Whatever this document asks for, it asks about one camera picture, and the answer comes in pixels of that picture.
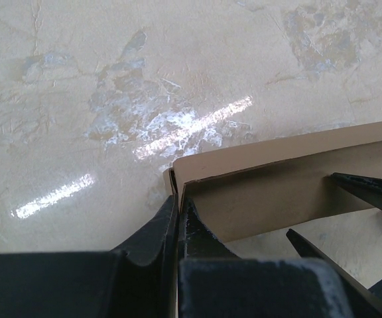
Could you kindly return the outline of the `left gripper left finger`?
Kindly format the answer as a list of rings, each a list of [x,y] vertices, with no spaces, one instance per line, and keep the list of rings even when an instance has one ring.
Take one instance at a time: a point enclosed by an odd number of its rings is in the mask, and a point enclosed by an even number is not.
[[[106,251],[0,254],[0,317],[174,317],[178,200]]]

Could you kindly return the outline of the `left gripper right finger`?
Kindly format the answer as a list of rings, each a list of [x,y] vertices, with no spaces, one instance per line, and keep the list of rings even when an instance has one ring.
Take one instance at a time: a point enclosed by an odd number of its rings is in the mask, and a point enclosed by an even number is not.
[[[205,226],[191,199],[183,202],[179,239],[179,317],[353,317],[325,262],[240,258]]]

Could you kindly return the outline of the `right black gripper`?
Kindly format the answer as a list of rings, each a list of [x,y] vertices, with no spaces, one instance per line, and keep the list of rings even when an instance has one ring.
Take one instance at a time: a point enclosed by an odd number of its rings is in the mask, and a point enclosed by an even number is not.
[[[382,210],[382,179],[334,172],[330,178],[342,189]],[[354,317],[382,317],[382,280],[364,288],[310,241],[289,229],[287,239],[302,258],[319,258],[339,275]]]

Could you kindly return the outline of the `brown cardboard box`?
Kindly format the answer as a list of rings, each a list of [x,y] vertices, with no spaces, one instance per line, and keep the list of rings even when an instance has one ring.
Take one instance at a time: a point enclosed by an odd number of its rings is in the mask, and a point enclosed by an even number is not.
[[[191,199],[224,242],[369,209],[330,180],[382,178],[382,122],[185,156],[165,173],[179,206]]]

